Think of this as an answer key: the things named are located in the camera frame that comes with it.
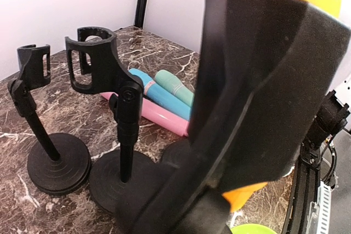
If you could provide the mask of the blue toy microphone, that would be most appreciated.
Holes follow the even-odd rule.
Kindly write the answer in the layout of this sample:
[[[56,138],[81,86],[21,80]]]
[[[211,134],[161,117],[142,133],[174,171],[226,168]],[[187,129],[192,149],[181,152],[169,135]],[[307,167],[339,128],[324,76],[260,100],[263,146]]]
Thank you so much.
[[[182,119],[190,119],[190,107],[157,84],[147,73],[135,68],[129,69],[129,72],[142,80],[145,96]]]

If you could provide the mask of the pink toy microphone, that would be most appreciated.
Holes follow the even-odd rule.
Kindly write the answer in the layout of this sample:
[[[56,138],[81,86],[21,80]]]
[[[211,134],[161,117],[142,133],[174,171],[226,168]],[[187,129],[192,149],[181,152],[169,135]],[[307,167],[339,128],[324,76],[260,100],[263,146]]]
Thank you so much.
[[[162,108],[148,99],[143,101],[118,102],[118,95],[113,92],[100,93],[102,97],[109,101],[109,107],[114,113],[116,121],[122,123],[136,123],[140,117],[169,130],[179,136],[188,136],[189,122],[176,114]]]

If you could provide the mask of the teal toy microphone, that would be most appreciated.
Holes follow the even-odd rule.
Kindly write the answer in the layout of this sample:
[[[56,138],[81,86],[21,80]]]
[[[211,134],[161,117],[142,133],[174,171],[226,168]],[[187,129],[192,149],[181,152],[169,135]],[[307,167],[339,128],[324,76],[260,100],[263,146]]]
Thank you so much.
[[[191,92],[176,75],[167,70],[159,70],[154,80],[183,103],[192,107],[194,93]]]

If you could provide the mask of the black stand of blue microphone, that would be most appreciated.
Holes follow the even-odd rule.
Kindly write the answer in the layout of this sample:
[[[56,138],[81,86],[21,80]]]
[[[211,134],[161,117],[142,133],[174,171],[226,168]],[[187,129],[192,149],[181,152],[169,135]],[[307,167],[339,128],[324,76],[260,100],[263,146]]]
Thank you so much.
[[[161,156],[161,163],[178,169],[191,153],[188,139],[181,139],[168,145]]]

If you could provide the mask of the black stand of pink microphone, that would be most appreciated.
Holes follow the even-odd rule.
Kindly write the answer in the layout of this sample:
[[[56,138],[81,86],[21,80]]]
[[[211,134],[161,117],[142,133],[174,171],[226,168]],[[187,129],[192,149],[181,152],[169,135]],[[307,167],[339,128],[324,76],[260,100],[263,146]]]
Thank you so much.
[[[120,149],[100,157],[89,177],[92,200],[114,216],[136,216],[175,167],[155,163],[134,150],[139,135],[143,84],[118,59],[116,35],[103,27],[81,27],[77,40],[65,38],[72,88],[82,94],[111,92]]]

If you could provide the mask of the black stand of orange microphone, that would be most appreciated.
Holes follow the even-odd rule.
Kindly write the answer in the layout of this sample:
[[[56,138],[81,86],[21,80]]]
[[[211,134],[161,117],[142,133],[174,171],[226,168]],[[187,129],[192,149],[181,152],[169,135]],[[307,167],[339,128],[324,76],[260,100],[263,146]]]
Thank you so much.
[[[296,160],[349,40],[348,26],[303,0],[206,0],[191,150],[128,233],[220,233],[224,193]]]

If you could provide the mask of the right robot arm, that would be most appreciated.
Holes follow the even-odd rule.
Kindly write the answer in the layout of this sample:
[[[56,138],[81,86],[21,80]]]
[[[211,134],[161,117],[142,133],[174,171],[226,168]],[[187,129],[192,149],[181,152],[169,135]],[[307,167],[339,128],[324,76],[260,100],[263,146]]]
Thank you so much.
[[[348,109],[348,104],[339,102],[335,90],[328,92],[301,144],[300,157],[304,163],[312,168],[320,164],[321,144],[346,126]]]

